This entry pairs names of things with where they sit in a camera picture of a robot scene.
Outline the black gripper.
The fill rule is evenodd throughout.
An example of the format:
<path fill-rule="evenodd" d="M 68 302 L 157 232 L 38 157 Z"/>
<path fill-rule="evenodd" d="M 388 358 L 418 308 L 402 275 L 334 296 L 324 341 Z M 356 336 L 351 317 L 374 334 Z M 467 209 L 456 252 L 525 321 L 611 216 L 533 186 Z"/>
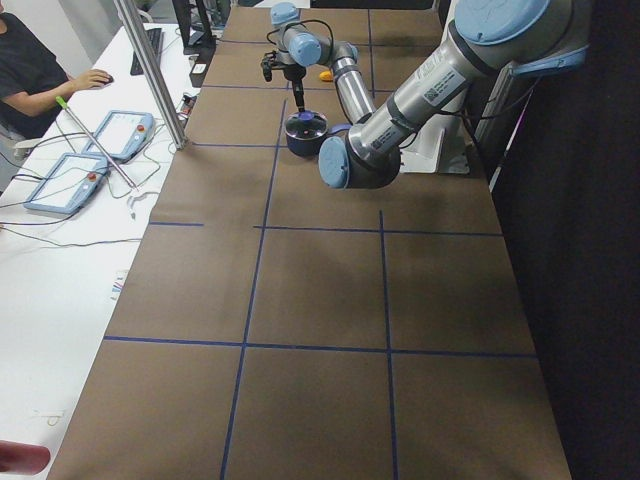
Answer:
<path fill-rule="evenodd" d="M 306 76 L 306 68 L 298 64 L 286 65 L 284 77 L 293 83 L 293 94 L 296 107 L 299 111 L 305 110 L 303 79 Z"/>

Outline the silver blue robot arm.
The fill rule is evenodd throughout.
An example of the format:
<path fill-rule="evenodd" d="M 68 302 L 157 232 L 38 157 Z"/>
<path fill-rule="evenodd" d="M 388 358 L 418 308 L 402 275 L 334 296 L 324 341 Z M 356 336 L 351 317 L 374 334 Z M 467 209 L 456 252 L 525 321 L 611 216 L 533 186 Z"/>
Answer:
<path fill-rule="evenodd" d="M 330 68 L 345 116 L 343 138 L 319 149 L 319 173 L 334 189 L 375 189 L 390 184 L 401 164 L 400 145 L 482 76 L 506 65 L 516 75 L 545 76 L 584 62 L 590 1 L 458 1 L 438 48 L 380 108 L 374 107 L 354 47 L 303 25 L 291 2 L 272 6 L 275 51 L 263 63 Z"/>

